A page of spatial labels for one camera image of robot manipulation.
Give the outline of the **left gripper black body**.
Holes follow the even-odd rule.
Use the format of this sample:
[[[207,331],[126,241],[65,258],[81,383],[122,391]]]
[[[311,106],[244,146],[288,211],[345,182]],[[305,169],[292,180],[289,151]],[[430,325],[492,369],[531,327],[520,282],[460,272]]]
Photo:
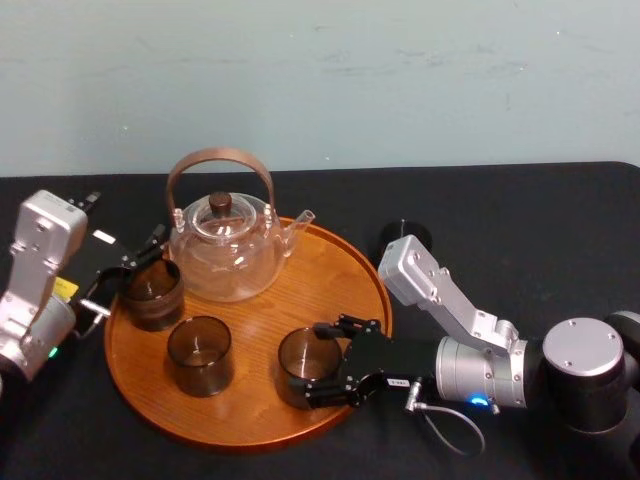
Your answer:
[[[85,237],[79,250],[58,274],[54,294],[71,309],[73,331],[90,331],[110,313],[94,313],[85,308],[85,294],[100,271],[121,266],[122,257],[133,254],[115,237],[94,230]]]

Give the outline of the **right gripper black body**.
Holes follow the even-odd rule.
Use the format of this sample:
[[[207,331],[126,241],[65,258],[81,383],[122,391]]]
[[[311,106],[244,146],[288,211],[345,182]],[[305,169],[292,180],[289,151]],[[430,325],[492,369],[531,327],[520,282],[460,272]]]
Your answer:
[[[356,335],[339,374],[347,404],[359,407],[374,392],[410,388],[417,380],[428,398],[438,398],[438,346],[437,341],[391,339],[373,332]]]

